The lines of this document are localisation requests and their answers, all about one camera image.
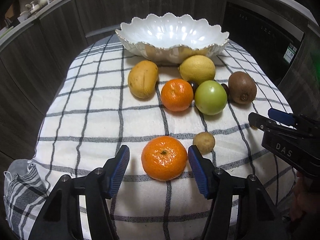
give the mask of mandarin orange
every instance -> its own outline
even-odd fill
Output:
[[[170,136],[152,139],[141,154],[146,174],[162,181],[178,177],[186,167],[187,160],[188,154],[182,143]]]
[[[192,100],[192,86],[183,79],[172,79],[161,90],[162,104],[171,111],[186,110]]]

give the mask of fruit bowl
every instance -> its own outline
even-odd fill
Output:
[[[180,64],[193,55],[213,57],[229,42],[229,33],[222,33],[220,25],[211,26],[206,19],[194,20],[188,14],[134,17],[130,24],[121,23],[120,28],[116,34],[122,45],[154,62]]]

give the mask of metal screw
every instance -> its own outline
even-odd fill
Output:
[[[257,176],[256,175],[249,175],[249,179],[252,180],[252,181],[256,181],[257,180]]]
[[[94,170],[94,173],[95,174],[101,174],[103,172],[103,168],[96,168],[95,170]]]
[[[214,172],[220,175],[220,174],[223,173],[223,169],[221,169],[221,168],[216,168],[216,169],[214,170]]]
[[[67,181],[69,179],[69,176],[68,175],[63,175],[61,177],[61,181]]]

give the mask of blue gripper pad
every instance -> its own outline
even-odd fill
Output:
[[[122,145],[115,158],[115,167],[113,173],[110,176],[110,185],[108,194],[113,196],[118,193],[124,173],[127,169],[130,160],[130,150],[127,145]]]
[[[195,145],[191,145],[188,149],[188,159],[195,176],[198,189],[205,198],[209,197],[208,179],[201,166],[201,159],[204,159]]]
[[[268,116],[270,119],[282,123],[286,126],[294,126],[296,123],[294,115],[279,111],[274,108],[269,109]]]

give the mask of tablecloth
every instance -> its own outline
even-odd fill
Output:
[[[43,121],[32,160],[37,170],[33,176],[39,175],[48,194],[63,174],[87,175],[103,166],[126,144],[130,148],[128,168],[118,194],[107,200],[117,237],[121,240],[195,239],[201,235],[211,201],[199,193],[189,164],[178,178],[160,182],[145,174],[140,156],[146,143],[157,136],[172,136],[188,149],[197,133],[208,131],[214,135],[216,146],[204,157],[215,166],[234,176],[256,174],[277,206],[290,195],[294,170],[261,146],[263,133],[249,127],[248,114],[267,116],[271,107],[285,112],[291,109],[247,51],[230,41],[220,55],[212,58],[215,80],[228,83],[231,73],[247,72],[257,84],[257,97],[247,106],[228,102],[223,112],[215,116],[199,113],[194,103],[180,113],[171,112],[161,104],[164,84],[180,77],[175,65],[159,65],[159,81],[150,99],[135,98],[128,88],[127,77],[141,60],[142,57],[129,53],[116,35],[112,35],[88,47],[73,61]],[[13,187],[11,183],[11,194],[5,196],[8,221],[10,224],[14,215],[20,216],[15,232],[21,239],[27,239],[44,202],[44,193],[29,199],[29,203],[21,203],[17,201],[21,189],[13,190]],[[234,196],[231,225],[236,222],[237,204]],[[91,239],[84,197],[80,198],[80,206],[84,238]]]

